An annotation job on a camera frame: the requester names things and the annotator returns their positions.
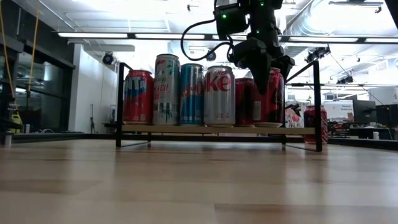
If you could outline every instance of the coke can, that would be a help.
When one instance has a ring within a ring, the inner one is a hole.
[[[253,126],[253,79],[237,78],[235,92],[235,126]]]
[[[180,124],[203,124],[203,66],[188,63],[181,66]]]
[[[154,94],[151,72],[131,70],[124,82],[124,120],[136,124],[151,124]]]
[[[315,106],[307,106],[304,111],[304,127],[315,128]],[[322,144],[328,143],[328,113],[324,106],[321,106],[321,127],[322,127]],[[307,144],[315,144],[315,135],[306,134],[304,142]]]
[[[154,86],[154,124],[178,124],[178,82],[180,61],[172,54],[156,57]]]
[[[235,124],[235,76],[232,68],[212,66],[205,75],[205,113],[207,126]]]
[[[278,68],[271,68],[266,94],[261,95],[253,86],[253,123],[259,127],[278,128],[283,123],[284,78]]]

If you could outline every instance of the rack leg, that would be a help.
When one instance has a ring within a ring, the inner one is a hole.
[[[122,146],[124,63],[119,64],[118,117],[116,119],[116,147]]]
[[[282,128],[286,128],[286,102],[285,102],[285,100],[286,100],[286,95],[285,95],[285,88],[286,88],[286,86],[284,85],[284,89],[283,89],[283,99],[282,99],[282,102],[283,102],[283,105],[282,105],[282,109],[283,109],[283,112],[282,112]],[[284,135],[282,135],[282,145],[283,146],[286,146],[286,134],[284,134]]]
[[[313,89],[315,95],[315,143],[316,151],[322,152],[321,84],[319,61],[313,64]]]

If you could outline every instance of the table surface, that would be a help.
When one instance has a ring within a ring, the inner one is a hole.
[[[0,223],[398,223],[397,170],[396,152],[333,145],[14,144],[0,149]]]

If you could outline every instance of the silver soda can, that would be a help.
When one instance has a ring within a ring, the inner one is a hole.
[[[178,124],[180,61],[172,54],[156,57],[153,124]]]
[[[212,66],[205,75],[204,122],[207,126],[235,124],[235,76],[232,68]]]

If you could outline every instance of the red soda can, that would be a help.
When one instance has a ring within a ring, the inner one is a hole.
[[[124,120],[151,124],[154,99],[154,79],[151,72],[131,70],[124,82]]]
[[[278,68],[271,68],[266,94],[261,95],[253,84],[253,123],[259,127],[278,128],[283,123],[284,78]]]
[[[235,94],[235,126],[253,126],[253,79],[237,78]]]
[[[307,106],[304,111],[304,126],[306,128],[315,128],[315,106]],[[321,129],[322,129],[322,144],[328,143],[328,113],[324,106],[321,106]],[[315,144],[315,135],[306,134],[304,142],[307,144]]]

